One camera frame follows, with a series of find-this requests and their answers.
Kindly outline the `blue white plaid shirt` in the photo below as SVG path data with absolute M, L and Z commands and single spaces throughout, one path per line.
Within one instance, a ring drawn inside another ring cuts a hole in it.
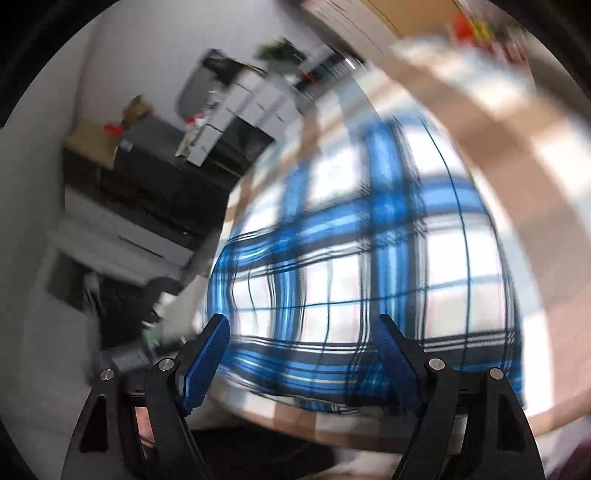
M 360 122 L 267 187 L 221 247 L 206 306 L 232 329 L 224 377 L 304 409 L 394 397 L 372 335 L 384 314 L 454 369 L 497 367 L 523 388 L 492 218 L 449 137 L 419 112 Z

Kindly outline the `black refrigerator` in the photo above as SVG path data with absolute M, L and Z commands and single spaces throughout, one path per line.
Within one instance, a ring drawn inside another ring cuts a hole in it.
M 177 157 L 182 139 L 183 131 L 155 116 L 136 121 L 121 136 L 100 186 L 169 229 L 175 243 L 195 249 L 221 227 L 238 177 L 214 163 L 196 166 Z

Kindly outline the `checkered brown blue bedsheet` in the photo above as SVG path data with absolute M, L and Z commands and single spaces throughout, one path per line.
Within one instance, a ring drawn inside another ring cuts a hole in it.
M 494 224 L 521 322 L 524 402 L 542 435 L 590 411 L 590 126 L 485 56 L 431 38 L 315 101 L 231 191 L 213 265 L 231 229 L 274 181 L 344 141 L 360 122 L 414 111 L 449 137 Z M 334 445 L 386 450 L 410 421 L 380 406 L 315 411 L 239 387 L 219 372 L 212 397 L 266 427 Z

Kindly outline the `open cardboard box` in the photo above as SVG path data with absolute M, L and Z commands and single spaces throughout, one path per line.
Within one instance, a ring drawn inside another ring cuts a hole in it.
M 137 120 L 145 118 L 152 113 L 152 106 L 143 100 L 142 95 L 134 97 L 123 111 L 121 125 L 129 129 Z

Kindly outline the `grey mirror headboard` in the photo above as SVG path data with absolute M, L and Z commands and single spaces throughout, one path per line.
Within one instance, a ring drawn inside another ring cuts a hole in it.
M 217 77 L 204 66 L 206 62 L 205 58 L 198 62 L 177 96 L 175 110 L 182 121 L 201 112 L 207 105 L 209 92 L 221 90 Z

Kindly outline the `white drawer desk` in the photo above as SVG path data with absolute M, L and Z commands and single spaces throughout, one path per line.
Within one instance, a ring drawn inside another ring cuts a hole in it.
M 238 142 L 238 157 L 256 159 L 301 113 L 287 81 L 245 68 L 228 87 L 209 90 L 204 111 L 186 121 L 186 136 L 177 155 L 200 166 L 214 147 Z

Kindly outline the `black box on suitcase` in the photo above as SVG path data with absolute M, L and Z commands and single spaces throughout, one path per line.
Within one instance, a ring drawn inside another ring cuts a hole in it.
M 327 55 L 322 55 L 318 62 L 311 65 L 308 70 L 301 70 L 294 83 L 294 89 L 303 93 L 311 87 L 322 85 L 329 80 L 338 79 L 349 72 L 355 71 L 360 63 L 356 56 L 346 55 L 339 50 L 332 50 Z

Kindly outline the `orange plastic bag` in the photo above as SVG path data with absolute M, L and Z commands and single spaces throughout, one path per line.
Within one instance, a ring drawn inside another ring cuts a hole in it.
M 472 20 L 463 12 L 458 12 L 454 16 L 452 23 L 452 38 L 459 43 L 475 42 L 475 32 Z

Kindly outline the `dark flower bouquet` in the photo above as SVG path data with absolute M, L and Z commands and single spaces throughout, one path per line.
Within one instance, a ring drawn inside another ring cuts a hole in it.
M 294 46 L 287 38 L 280 37 L 273 42 L 259 46 L 256 58 L 267 62 L 283 62 L 294 66 L 301 65 L 307 54 Z

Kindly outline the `wooden door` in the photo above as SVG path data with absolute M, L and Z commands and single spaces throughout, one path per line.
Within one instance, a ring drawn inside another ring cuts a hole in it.
M 363 0 L 399 37 L 446 29 L 460 13 L 453 0 Z

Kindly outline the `white upright suitcase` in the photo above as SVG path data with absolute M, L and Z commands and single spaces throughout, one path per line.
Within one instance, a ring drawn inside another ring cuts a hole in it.
M 300 8 L 325 35 L 362 58 L 379 59 L 397 41 L 397 36 L 362 1 L 302 1 Z

